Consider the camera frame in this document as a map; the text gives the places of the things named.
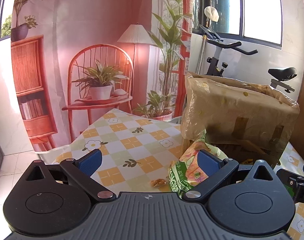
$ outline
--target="bike handlebar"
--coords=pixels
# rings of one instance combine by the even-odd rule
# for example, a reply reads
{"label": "bike handlebar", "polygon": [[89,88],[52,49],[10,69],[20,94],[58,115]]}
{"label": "bike handlebar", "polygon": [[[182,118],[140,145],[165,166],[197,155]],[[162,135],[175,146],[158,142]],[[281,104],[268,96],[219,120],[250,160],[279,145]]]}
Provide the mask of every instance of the bike handlebar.
{"label": "bike handlebar", "polygon": [[245,55],[254,55],[254,54],[257,54],[257,53],[258,53],[257,49],[252,50],[252,51],[249,51],[249,52],[247,52],[247,51],[245,51],[245,50],[242,50],[242,49],[240,49],[240,48],[232,48],[232,49],[234,49],[234,50],[236,50],[236,51],[238,51],[238,52],[241,52],[241,53],[243,53],[243,54],[245,54]]}
{"label": "bike handlebar", "polygon": [[238,46],[242,45],[242,43],[240,41],[230,43],[230,44],[224,44],[224,43],[221,43],[221,42],[218,42],[218,41],[215,41],[215,40],[211,40],[211,39],[208,39],[208,43],[213,44],[213,45],[218,46],[218,47],[221,47],[223,49],[233,49],[235,47],[238,47]]}
{"label": "bike handlebar", "polygon": [[241,53],[243,53],[245,55],[254,55],[254,54],[258,53],[257,49],[248,52],[248,51],[242,50],[240,48],[237,48],[237,47],[239,47],[239,46],[242,45],[242,42],[240,42],[240,41],[234,42],[234,43],[230,43],[230,44],[224,44],[222,42],[218,42],[218,41],[215,41],[215,40],[207,39],[207,42],[210,43],[210,44],[213,44],[213,45],[215,45],[217,47],[223,48],[223,49],[234,49],[234,50],[236,50],[238,52],[241,52]]}

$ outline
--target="white cloth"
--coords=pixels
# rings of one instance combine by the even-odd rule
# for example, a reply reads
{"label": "white cloth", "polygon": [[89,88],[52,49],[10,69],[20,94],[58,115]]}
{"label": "white cloth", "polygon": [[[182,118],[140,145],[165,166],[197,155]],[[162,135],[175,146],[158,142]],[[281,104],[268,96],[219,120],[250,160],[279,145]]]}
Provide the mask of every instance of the white cloth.
{"label": "white cloth", "polygon": [[204,9],[204,14],[207,18],[214,22],[218,22],[220,18],[218,11],[212,6],[207,6]]}

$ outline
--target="checkered tablecloth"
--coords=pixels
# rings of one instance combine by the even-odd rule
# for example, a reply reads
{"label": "checkered tablecloth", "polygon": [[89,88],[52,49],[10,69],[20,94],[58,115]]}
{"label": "checkered tablecloth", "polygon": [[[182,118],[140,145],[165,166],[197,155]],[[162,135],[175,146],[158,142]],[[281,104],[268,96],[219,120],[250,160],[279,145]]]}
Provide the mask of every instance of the checkered tablecloth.
{"label": "checkered tablecloth", "polygon": [[[285,148],[285,151],[282,154],[280,162],[281,162],[281,166],[276,166],[274,168],[275,172],[278,169],[283,168],[285,170],[304,176],[304,172],[303,172],[304,160],[301,158],[301,156],[297,153],[297,151],[293,148],[293,146],[290,143],[288,143],[287,147]],[[298,203],[295,206],[296,206],[296,213],[287,233],[294,240],[304,240],[304,204]]]}
{"label": "checkered tablecloth", "polygon": [[[79,159],[93,149],[103,154],[101,167],[91,176],[116,195],[125,192],[170,191],[153,188],[150,181],[166,178],[171,161],[181,157],[180,125],[147,119],[113,109],[90,125],[53,163]],[[289,143],[280,159],[280,168],[304,176],[304,160]],[[304,240],[304,204],[288,230],[294,240]]]}

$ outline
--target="floor lamp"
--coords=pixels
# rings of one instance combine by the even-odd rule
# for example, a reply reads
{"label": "floor lamp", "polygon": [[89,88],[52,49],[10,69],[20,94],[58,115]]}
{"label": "floor lamp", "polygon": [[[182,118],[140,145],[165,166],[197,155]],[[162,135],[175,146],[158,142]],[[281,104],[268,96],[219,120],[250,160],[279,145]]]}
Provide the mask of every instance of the floor lamp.
{"label": "floor lamp", "polygon": [[[122,34],[122,36],[119,38],[118,42],[134,44],[134,57],[133,57],[133,76],[134,76],[137,44],[155,45],[155,43],[151,39],[150,35],[145,30],[145,28],[139,24],[131,24],[129,28],[127,28],[126,31]],[[132,85],[131,96],[133,96],[134,78],[132,78],[131,85]]]}

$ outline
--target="tray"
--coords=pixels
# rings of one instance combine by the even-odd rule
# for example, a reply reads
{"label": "tray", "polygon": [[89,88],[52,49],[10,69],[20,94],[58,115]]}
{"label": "tray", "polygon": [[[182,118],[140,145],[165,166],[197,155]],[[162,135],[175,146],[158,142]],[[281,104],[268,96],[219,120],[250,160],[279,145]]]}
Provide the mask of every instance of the tray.
{"label": "tray", "polygon": [[92,100],[91,97],[77,99],[75,102],[82,102],[87,105],[106,105],[128,98],[128,94],[119,97],[110,97],[109,99]]}

